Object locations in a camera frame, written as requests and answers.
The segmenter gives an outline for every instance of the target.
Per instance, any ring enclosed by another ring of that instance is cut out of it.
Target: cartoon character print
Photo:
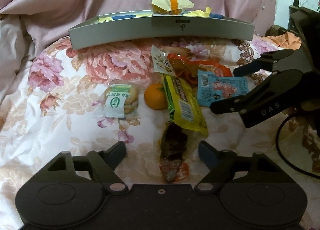
[[[237,91],[237,88],[233,87],[230,83],[222,83],[219,81],[212,83],[212,85],[214,90],[222,90],[223,98],[230,98]]]
[[[215,68],[213,73],[218,77],[224,77],[223,70],[221,68]]]
[[[157,65],[160,67],[160,68],[162,68],[162,69],[165,69],[167,72],[169,72],[169,73],[171,73],[172,72],[172,70],[171,69],[169,69],[168,67],[166,67],[165,65],[163,65],[162,63],[157,63]]]

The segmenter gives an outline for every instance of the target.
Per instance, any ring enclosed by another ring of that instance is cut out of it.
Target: black cable
[[[306,115],[307,112],[301,112],[301,113],[295,113],[295,114],[292,114],[292,115],[289,115],[286,119],[284,119],[284,121],[282,122],[282,124],[279,126],[279,129],[277,131],[277,135],[276,135],[276,149],[277,149],[277,152],[280,156],[280,158],[286,163],[288,164],[291,168],[293,168],[294,170],[302,173],[302,174],[305,174],[307,176],[310,176],[310,177],[314,177],[316,179],[320,179],[320,176],[317,176],[313,173],[310,173],[310,172],[307,172],[303,169],[300,169],[298,168],[297,166],[293,165],[290,161],[288,161],[282,154],[281,150],[280,150],[280,147],[279,147],[279,136],[280,136],[280,132],[282,130],[282,128],[284,127],[284,125],[292,118],[296,117],[296,116],[303,116],[303,115]]]

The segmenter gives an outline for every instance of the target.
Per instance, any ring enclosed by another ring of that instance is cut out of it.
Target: floral bedsheet
[[[157,82],[150,57],[151,46],[181,53],[190,60],[212,59],[231,69],[258,58],[262,52],[279,49],[255,37],[253,41],[214,38],[156,38],[110,43],[73,50],[68,37],[45,49],[31,68],[20,72],[18,90],[6,96],[0,107],[0,230],[22,226],[15,210],[17,190],[61,151],[85,155],[106,150],[119,140],[127,144],[128,155],[117,167],[117,175],[133,183],[164,183],[159,139],[169,120],[166,111],[148,108],[139,98],[140,118],[106,119],[96,112],[99,96],[113,79],[147,86]],[[249,78],[251,88],[269,74],[258,72]],[[275,133],[285,118],[279,114],[253,128],[244,128],[238,114],[214,115],[203,108],[208,124],[207,142],[217,149],[231,149],[239,155],[267,153],[308,195],[308,209],[301,224],[320,229],[320,181],[291,170],[277,156]],[[306,170],[312,167],[310,154],[301,144],[284,137],[284,152]],[[197,143],[185,153],[175,182],[195,184],[208,169],[197,155]]]

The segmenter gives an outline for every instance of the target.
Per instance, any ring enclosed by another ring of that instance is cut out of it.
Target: barcode
[[[203,87],[209,86],[209,79],[206,75],[201,75],[201,86]]]
[[[181,118],[189,122],[193,121],[193,112],[191,106],[185,102],[179,101],[182,111]]]

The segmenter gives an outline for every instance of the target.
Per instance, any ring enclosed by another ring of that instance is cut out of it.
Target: orange cloth
[[[284,48],[284,49],[297,50],[301,46],[300,38],[295,36],[291,32],[286,32],[285,34],[279,35],[279,36],[262,37],[261,39],[266,42],[273,43],[273,44],[275,44],[281,48]]]

